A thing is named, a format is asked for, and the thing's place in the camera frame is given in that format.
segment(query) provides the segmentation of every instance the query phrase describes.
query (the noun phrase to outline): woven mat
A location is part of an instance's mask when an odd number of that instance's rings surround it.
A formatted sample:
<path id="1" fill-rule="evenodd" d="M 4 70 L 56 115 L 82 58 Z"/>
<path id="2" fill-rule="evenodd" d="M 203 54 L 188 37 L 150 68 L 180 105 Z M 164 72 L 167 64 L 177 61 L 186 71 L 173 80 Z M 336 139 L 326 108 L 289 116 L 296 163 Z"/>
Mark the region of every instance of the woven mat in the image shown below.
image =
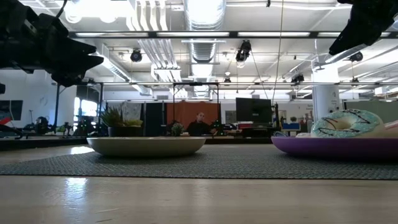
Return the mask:
<path id="1" fill-rule="evenodd" d="M 210 146 L 193 156 L 118 159 L 96 152 L 0 166 L 0 175 L 216 179 L 397 180 L 398 162 L 377 164 L 291 157 L 264 146 Z"/>

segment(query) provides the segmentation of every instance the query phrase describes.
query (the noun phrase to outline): purple plate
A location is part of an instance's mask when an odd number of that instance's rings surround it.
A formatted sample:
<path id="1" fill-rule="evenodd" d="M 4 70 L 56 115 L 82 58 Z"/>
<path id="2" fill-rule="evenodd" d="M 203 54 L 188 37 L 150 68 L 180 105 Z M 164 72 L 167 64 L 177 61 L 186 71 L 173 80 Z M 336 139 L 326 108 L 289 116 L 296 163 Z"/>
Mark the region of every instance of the purple plate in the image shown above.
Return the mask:
<path id="1" fill-rule="evenodd" d="M 295 156 L 398 159 L 398 138 L 272 137 L 272 143 Z"/>

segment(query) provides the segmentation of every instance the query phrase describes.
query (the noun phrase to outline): beige bowl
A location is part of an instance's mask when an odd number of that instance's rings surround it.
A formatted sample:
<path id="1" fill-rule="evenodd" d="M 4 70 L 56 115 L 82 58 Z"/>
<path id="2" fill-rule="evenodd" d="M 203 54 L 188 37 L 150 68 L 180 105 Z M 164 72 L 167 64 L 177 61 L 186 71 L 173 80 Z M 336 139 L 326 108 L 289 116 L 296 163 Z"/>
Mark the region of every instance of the beige bowl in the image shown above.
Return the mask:
<path id="1" fill-rule="evenodd" d="M 205 143 L 205 138 L 87 138 L 94 151 L 104 156 L 187 156 Z"/>

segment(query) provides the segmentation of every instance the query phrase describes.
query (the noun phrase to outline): white column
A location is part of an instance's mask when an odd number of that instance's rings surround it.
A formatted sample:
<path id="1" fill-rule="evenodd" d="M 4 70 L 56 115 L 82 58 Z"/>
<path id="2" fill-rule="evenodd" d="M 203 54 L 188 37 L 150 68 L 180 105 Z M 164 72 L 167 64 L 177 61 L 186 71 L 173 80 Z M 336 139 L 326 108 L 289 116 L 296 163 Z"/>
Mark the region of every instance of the white column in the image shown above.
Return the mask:
<path id="1" fill-rule="evenodd" d="M 318 85 L 312 88 L 313 115 L 314 120 L 324 117 L 331 111 L 336 111 L 340 106 L 338 85 L 338 67 L 326 65 L 323 70 L 313 69 L 312 80 L 319 83 L 330 83 L 330 85 Z"/>

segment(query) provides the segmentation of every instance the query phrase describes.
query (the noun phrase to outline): blue frosting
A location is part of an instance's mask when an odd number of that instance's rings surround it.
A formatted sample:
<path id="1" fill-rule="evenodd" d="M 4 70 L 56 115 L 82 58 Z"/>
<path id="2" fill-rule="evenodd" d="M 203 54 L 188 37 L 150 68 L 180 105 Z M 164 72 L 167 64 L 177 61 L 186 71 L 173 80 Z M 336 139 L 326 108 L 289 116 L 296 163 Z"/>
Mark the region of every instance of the blue frosting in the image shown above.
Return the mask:
<path id="1" fill-rule="evenodd" d="M 350 117 L 354 122 L 348 129 L 333 129 L 339 118 Z M 312 133 L 320 138 L 353 138 L 374 130 L 380 125 L 379 118 L 368 111 L 343 110 L 328 114 L 326 117 L 315 122 Z"/>

